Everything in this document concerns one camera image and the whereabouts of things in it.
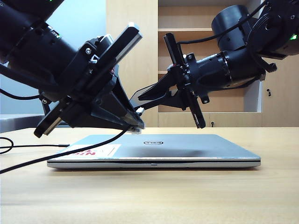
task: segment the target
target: laptop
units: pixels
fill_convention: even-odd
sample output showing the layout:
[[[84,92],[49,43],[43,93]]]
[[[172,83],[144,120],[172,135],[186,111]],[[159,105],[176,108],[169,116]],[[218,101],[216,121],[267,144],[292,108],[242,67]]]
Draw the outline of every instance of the laptop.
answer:
[[[94,145],[114,135],[90,135],[58,153]],[[48,167],[249,168],[261,158],[214,134],[125,134],[114,142],[47,161]]]

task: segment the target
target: white wall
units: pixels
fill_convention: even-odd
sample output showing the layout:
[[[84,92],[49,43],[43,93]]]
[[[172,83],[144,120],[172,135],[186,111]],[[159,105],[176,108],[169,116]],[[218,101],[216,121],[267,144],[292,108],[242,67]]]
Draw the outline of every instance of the white wall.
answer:
[[[48,19],[51,25],[73,47],[106,33],[105,0],[64,0]],[[29,86],[0,75],[0,87],[18,96],[37,95]],[[39,100],[20,101],[0,94],[0,114],[43,113]]]

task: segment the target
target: wooden table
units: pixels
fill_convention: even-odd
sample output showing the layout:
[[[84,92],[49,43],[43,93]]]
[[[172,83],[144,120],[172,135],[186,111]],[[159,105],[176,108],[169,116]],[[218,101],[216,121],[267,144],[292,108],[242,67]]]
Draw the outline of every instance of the wooden table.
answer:
[[[3,133],[21,144],[73,143],[117,130],[56,128]],[[3,224],[299,223],[299,128],[147,128],[150,133],[218,134],[262,157],[250,169],[61,171],[45,162],[1,178]],[[58,148],[15,148],[1,168]]]

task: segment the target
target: robotic arm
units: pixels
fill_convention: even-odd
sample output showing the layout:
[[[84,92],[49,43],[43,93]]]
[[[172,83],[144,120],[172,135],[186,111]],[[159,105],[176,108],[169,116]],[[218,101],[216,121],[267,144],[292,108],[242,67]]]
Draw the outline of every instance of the robotic arm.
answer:
[[[197,127],[204,128],[198,97],[206,104],[211,91],[263,80],[277,68],[262,57],[282,60],[299,53],[299,0],[267,0],[259,19],[244,6],[231,6],[212,22],[219,54],[197,61],[193,53],[183,55],[180,45],[209,38],[177,43],[167,34],[173,62],[168,73],[128,100],[115,68],[141,39],[138,27],[130,23],[115,41],[110,35],[98,37],[76,51],[45,23],[62,1],[0,0],[0,29],[5,30],[0,34],[0,61],[9,62],[9,68],[0,65],[0,73],[39,89],[47,102],[59,101],[36,128],[37,137],[49,134],[61,120],[72,127],[131,126],[138,132],[144,128],[139,108],[156,105],[190,107]]]

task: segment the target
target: sticker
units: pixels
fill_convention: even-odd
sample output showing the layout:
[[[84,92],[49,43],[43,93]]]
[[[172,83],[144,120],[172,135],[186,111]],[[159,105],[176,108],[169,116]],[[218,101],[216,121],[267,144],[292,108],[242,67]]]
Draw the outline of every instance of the sticker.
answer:
[[[64,152],[68,152],[71,150],[84,148],[87,146],[92,146],[92,145],[73,145],[73,146],[66,148],[63,151],[60,151],[59,153],[64,153]],[[115,154],[115,152],[118,150],[118,148],[120,146],[121,146],[121,144],[108,144],[108,145],[88,149],[88,150],[85,150],[82,152],[58,157],[58,158],[55,158],[54,160],[68,160],[68,159],[94,160],[94,159],[101,159],[101,158],[111,158],[111,157],[113,157],[113,155]]]

